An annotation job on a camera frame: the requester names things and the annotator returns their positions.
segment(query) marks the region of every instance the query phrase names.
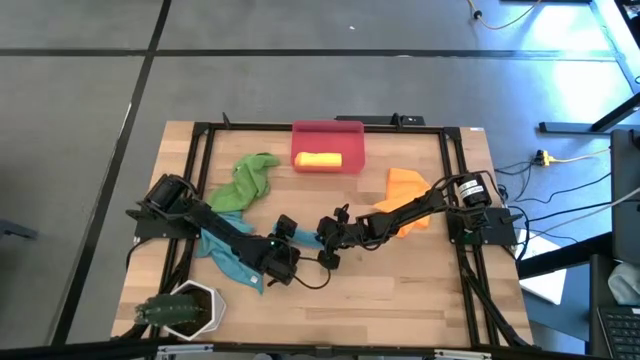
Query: yellow sponge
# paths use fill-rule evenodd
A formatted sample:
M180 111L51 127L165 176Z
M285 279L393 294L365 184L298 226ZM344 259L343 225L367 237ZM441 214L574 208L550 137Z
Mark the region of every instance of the yellow sponge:
M340 153L308 153L300 152L296 155L296 166L342 166L342 154Z

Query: keyboard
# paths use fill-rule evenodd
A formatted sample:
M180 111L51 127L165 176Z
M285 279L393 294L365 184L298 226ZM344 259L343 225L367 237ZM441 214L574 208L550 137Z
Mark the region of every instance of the keyboard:
M599 307L598 316L611 358L640 360L640 308Z

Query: orange cloth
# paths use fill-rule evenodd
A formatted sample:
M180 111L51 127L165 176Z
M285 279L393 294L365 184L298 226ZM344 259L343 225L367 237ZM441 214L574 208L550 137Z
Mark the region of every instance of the orange cloth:
M376 209L384 212L391 212L411 200L424 195L431 189L429 185L416 171L405 169L389 169L387 178L386 200L373 205ZM426 229L429 226L429 216L425 216L400 228L398 237L405 237L414 226Z

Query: green object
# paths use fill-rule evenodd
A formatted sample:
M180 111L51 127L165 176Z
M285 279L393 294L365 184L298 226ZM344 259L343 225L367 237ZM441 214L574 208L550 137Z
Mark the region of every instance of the green object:
M195 322L204 309L198 307L191 295L160 294L136 306L136 324L171 326Z
M267 170L279 164L280 160L269 153L240 159L234 166L233 182L223 185L209 197L211 210L229 212L248 208L254 199L269 193Z

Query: yellow cable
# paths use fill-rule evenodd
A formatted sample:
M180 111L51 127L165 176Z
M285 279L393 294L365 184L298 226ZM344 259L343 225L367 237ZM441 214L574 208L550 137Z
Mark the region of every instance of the yellow cable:
M467 0L467 2L469 3L469 6L471 6L471 9L473 10L473 12L474 12L474 13L478 11L478 8L476 8L476 4L474 4L474 3L473 3L473 0ZM533 5L531 5L531 7L530 7L527 11L525 11L524 13L522 13L522 15L518 16L515 20L513 20L513 21L511 21L511 22L509 22L509 23L506 23L506 24L504 24L504 25L502 25L502 26L491 26L491 25L487 24L487 23L484 21L484 19L482 18L482 16L478 16L478 20L480 20L480 23L481 23L484 27L486 27L487 29L489 29L489 30L500 30L500 29L504 29L504 28L506 28L507 26L511 26L511 25L513 25L513 24L517 23L518 21L520 21L520 19L522 19L522 18L523 18L523 17L525 17L528 13L530 13L530 12L531 12L531 10L535 9L535 7L536 7L536 6L540 5L540 3L541 3L541 2L542 2L542 0L538 0L538 1L536 1L536 3L535 3L535 4L533 4Z
M573 158L573 159L556 159L553 156L549 156L549 162L560 162L560 163L566 163L566 162L572 162L572 161L577 161L577 160L582 160L582 159L586 159L586 158L590 158L599 154L602 154L604 152L608 152L609 149L603 149L600 151L596 151L594 153L591 154L587 154L587 155L582 155L582 156L578 156L577 158Z

